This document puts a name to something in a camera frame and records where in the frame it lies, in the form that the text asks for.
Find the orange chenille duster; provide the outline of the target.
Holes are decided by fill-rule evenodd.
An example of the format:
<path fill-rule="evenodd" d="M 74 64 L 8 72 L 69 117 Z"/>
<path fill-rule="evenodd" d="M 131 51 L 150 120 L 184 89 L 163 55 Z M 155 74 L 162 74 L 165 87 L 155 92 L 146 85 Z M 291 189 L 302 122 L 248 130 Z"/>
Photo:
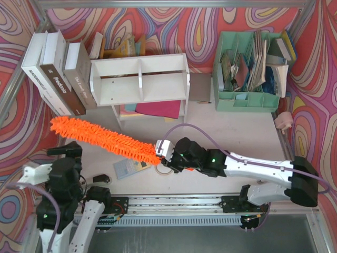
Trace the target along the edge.
<path fill-rule="evenodd" d="M 57 116 L 51 119 L 51 130 L 64 138 L 98 146 L 137 162 L 146 162 L 154 166 L 163 164 L 176 173 L 178 172 L 155 153 L 154 145 L 135 140 L 85 120 Z"/>

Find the blue beige scientific calculator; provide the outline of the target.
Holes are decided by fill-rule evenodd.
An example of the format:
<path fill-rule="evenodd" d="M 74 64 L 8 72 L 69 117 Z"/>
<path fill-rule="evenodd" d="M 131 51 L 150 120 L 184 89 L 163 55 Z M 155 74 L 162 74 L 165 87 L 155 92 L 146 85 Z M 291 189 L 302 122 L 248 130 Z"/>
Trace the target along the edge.
<path fill-rule="evenodd" d="M 116 173 L 116 177 L 121 180 L 145 169 L 148 169 L 151 167 L 151 165 L 146 162 L 137 162 L 130 159 L 124 159 L 122 161 L 114 163 L 113 167 Z"/>

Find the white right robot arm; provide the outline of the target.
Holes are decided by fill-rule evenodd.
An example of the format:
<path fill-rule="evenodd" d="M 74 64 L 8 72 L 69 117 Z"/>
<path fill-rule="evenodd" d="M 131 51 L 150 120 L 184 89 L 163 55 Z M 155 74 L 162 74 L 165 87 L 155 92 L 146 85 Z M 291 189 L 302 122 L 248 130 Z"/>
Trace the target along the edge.
<path fill-rule="evenodd" d="M 156 156 L 163 166 L 180 173 L 195 169 L 208 177 L 245 177 L 263 181 L 242 186 L 238 203 L 261 206 L 267 202 L 290 200 L 303 207 L 318 205 L 318 173 L 304 157 L 289 161 L 269 161 L 241 156 L 220 149 L 204 149 L 189 138 L 176 144 L 158 140 Z"/>

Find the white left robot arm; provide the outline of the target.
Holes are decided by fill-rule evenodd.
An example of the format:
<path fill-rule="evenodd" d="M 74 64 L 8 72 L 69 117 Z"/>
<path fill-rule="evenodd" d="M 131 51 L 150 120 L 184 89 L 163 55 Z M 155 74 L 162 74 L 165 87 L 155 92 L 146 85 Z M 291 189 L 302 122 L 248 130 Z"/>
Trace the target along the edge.
<path fill-rule="evenodd" d="M 48 149 L 60 155 L 49 169 L 46 192 L 36 208 L 43 252 L 87 252 L 97 222 L 110 206 L 109 188 L 81 186 L 82 148 L 75 141 Z"/>

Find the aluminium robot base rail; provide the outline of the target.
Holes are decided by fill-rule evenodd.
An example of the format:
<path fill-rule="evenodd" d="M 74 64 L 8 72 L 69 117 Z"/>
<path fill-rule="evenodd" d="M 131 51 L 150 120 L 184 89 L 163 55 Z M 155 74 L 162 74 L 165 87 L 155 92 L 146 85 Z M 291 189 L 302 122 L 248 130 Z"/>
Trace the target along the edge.
<path fill-rule="evenodd" d="M 258 227 L 267 215 L 315 215 L 319 208 L 289 201 L 243 209 L 233 194 L 134 194 L 113 195 L 112 205 L 100 215 L 95 229 L 157 226 L 242 226 Z"/>

